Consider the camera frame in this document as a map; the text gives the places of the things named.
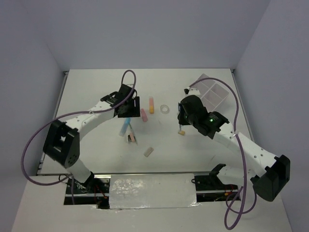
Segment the blue pen clear barrel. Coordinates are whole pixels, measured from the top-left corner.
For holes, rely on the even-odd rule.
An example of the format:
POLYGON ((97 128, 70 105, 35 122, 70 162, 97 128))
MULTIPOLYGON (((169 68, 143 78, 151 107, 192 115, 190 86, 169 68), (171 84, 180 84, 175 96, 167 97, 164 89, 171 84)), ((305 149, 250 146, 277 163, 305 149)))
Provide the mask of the blue pen clear barrel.
POLYGON ((178 124, 179 124, 178 132, 182 131, 182 126, 181 126, 181 123, 180 123, 180 117, 181 117, 181 105, 180 105, 180 103, 178 103, 178 115, 177 115, 178 124))

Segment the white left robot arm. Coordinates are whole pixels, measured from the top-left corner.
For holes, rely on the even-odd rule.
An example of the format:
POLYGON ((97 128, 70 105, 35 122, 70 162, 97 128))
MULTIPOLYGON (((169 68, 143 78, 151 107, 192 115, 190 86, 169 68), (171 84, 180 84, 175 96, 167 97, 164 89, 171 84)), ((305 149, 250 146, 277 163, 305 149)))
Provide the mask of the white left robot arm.
POLYGON ((80 141, 100 124, 118 118, 140 117, 140 98, 137 91, 125 84, 112 92, 86 113, 67 121, 51 123, 43 152, 74 177, 74 183, 84 193, 101 184, 80 159, 80 141))

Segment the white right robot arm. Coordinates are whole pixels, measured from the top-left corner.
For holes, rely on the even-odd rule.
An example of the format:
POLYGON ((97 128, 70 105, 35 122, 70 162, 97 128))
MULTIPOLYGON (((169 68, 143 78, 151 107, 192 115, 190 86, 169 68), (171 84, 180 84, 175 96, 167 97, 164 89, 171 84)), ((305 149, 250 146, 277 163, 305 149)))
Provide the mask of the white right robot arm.
POLYGON ((201 99, 188 95, 179 103, 178 121, 191 125, 203 136, 224 145, 235 154, 244 154, 251 166, 248 173, 254 192, 272 202, 290 180, 290 159, 266 151, 230 124, 222 114, 208 112, 201 99))

